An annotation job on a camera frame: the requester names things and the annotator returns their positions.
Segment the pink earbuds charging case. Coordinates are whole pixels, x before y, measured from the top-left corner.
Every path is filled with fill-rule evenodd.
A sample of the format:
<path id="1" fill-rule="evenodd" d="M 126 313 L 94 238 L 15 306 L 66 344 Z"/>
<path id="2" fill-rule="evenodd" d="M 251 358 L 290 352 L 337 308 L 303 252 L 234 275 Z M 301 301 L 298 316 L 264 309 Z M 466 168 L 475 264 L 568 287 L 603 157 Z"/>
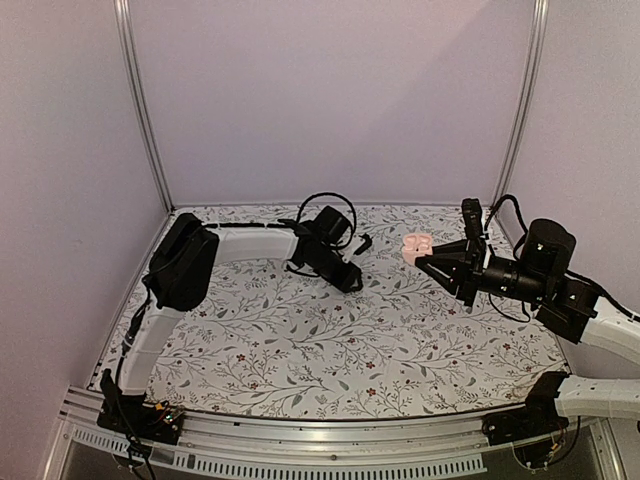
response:
<path id="1" fill-rule="evenodd" d="M 409 233 L 403 237 L 402 257 L 406 263 L 414 266 L 418 258 L 433 254 L 432 247 L 433 237 L 431 234 Z"/>

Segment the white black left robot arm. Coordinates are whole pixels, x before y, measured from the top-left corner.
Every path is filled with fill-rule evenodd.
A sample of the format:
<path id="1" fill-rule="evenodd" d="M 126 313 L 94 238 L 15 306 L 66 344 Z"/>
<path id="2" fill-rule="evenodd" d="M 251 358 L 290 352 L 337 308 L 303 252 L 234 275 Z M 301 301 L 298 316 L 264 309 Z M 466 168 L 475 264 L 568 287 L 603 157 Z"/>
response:
<path id="1" fill-rule="evenodd" d="M 312 220 L 274 223 L 205 224 L 191 213 L 178 216 L 152 255 L 143 277 L 146 298 L 134 313 L 121 343 L 116 369 L 104 371 L 100 388 L 113 401 L 111 419 L 128 434 L 148 426 L 143 401 L 147 382 L 165 343 L 186 313 L 205 300 L 215 267 L 239 261 L 281 260 L 290 271 L 309 268 L 343 293 L 362 289 L 361 269 L 352 257 L 372 244 L 357 235 L 356 219 L 331 206 Z"/>

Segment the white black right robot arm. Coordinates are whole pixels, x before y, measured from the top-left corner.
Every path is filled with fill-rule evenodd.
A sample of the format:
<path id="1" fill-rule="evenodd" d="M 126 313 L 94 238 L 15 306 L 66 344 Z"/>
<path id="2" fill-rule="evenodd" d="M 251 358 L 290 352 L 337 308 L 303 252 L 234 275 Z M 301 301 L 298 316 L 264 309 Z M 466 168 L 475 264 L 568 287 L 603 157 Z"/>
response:
<path id="1" fill-rule="evenodd" d="M 520 301 L 553 334 L 638 363 L 638 314 L 596 283 L 569 273 L 576 239 L 560 224 L 534 220 L 516 260 L 494 255 L 477 226 L 467 227 L 466 234 L 464 240 L 443 245 L 434 244 L 428 234 L 408 234 L 402 256 L 467 308 L 479 292 Z M 547 372 L 531 388 L 525 405 L 516 422 L 527 436 L 539 435 L 555 417 L 638 419 L 639 382 Z"/>

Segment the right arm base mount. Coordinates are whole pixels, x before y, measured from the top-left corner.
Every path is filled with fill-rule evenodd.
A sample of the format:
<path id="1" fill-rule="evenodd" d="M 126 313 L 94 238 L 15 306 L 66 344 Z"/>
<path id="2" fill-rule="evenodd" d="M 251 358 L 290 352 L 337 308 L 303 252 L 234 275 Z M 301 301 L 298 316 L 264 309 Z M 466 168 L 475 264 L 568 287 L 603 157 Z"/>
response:
<path id="1" fill-rule="evenodd" d="M 555 400 L 567 372 L 546 372 L 533 385 L 524 405 L 482 417 L 482 433 L 491 446 L 511 444 L 516 461 L 530 471 L 546 469 L 566 456 L 570 420 Z"/>

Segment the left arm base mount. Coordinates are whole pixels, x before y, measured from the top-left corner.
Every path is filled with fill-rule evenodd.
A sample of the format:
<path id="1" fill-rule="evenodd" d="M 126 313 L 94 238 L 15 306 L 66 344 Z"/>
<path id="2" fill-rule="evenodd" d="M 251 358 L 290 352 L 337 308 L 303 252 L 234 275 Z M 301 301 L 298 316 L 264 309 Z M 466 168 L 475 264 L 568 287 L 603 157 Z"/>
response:
<path id="1" fill-rule="evenodd" d="M 168 402 L 148 403 L 144 394 L 124 395 L 112 372 L 102 373 L 100 388 L 104 396 L 97 425 L 101 428 L 169 445 L 176 445 L 182 432 L 185 410 Z"/>

